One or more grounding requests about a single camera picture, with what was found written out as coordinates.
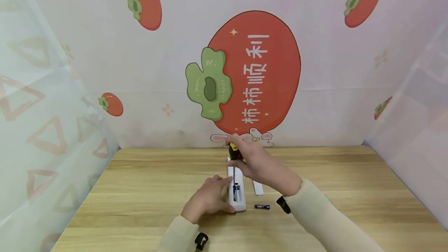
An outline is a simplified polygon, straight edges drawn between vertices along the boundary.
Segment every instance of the hand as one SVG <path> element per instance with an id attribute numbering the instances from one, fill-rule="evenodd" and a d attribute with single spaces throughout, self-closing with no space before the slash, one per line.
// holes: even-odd
<path id="1" fill-rule="evenodd" d="M 193 224 L 197 224 L 204 213 L 212 214 L 220 210 L 235 213 L 235 208 L 221 199 L 222 190 L 231 181 L 233 181 L 232 177 L 222 178 L 219 175 L 207 178 L 202 187 L 185 204 L 180 215 Z"/>
<path id="2" fill-rule="evenodd" d="M 227 137 L 225 144 L 233 142 L 241 152 L 244 161 L 232 160 L 228 166 L 238 167 L 244 176 L 279 191 L 283 196 L 295 195 L 302 185 L 302 179 L 258 142 L 246 142 L 238 134 Z"/>

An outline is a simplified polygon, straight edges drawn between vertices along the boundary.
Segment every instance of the screwdriver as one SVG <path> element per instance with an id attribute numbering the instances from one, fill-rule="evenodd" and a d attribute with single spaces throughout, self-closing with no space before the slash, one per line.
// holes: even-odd
<path id="1" fill-rule="evenodd" d="M 230 142 L 229 145 L 229 157 L 231 160 L 242 160 L 242 155 L 238 147 L 233 143 Z M 235 191 L 235 167 L 233 167 L 233 190 Z"/>

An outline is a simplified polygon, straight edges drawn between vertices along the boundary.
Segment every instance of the white remote control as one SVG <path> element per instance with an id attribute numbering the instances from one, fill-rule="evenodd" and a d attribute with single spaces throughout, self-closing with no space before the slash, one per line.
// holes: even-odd
<path id="1" fill-rule="evenodd" d="M 233 176 L 233 167 L 227 167 L 227 177 Z M 229 183 L 229 203 L 235 208 L 236 212 L 246 211 L 246 197 L 244 194 L 243 173 L 238 167 L 235 167 L 235 185 L 233 181 Z"/>

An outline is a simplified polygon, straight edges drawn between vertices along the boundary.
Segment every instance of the wall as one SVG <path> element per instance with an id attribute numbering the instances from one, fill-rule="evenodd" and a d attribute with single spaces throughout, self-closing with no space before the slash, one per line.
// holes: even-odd
<path id="1" fill-rule="evenodd" d="M 220 147 L 233 132 L 265 146 L 358 145 L 444 15 L 444 0 L 359 0 L 347 19 L 352 0 L 37 1 L 91 97 L 113 94 L 103 114 L 123 148 Z M 270 37 L 247 37 L 259 34 Z M 266 71 L 250 75 L 251 63 Z M 223 82 L 213 101 L 207 76 Z"/>
<path id="2" fill-rule="evenodd" d="M 448 229 L 448 14 L 366 143 Z"/>
<path id="3" fill-rule="evenodd" d="M 118 149 L 33 0 L 0 0 L 0 251 L 49 252 Z"/>

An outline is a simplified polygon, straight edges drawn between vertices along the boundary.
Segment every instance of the wooden table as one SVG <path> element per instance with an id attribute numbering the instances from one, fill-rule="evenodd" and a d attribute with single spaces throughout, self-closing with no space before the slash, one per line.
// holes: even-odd
<path id="1" fill-rule="evenodd" d="M 448 233 L 374 151 L 365 146 L 273 148 L 311 180 L 385 251 L 446 252 Z M 189 197 L 214 174 L 227 175 L 226 149 L 122 149 L 110 162 L 53 252 L 147 252 Z M 210 252 L 323 252 L 320 243 L 245 180 L 248 210 L 204 217 Z M 255 210 L 254 203 L 271 205 Z"/>

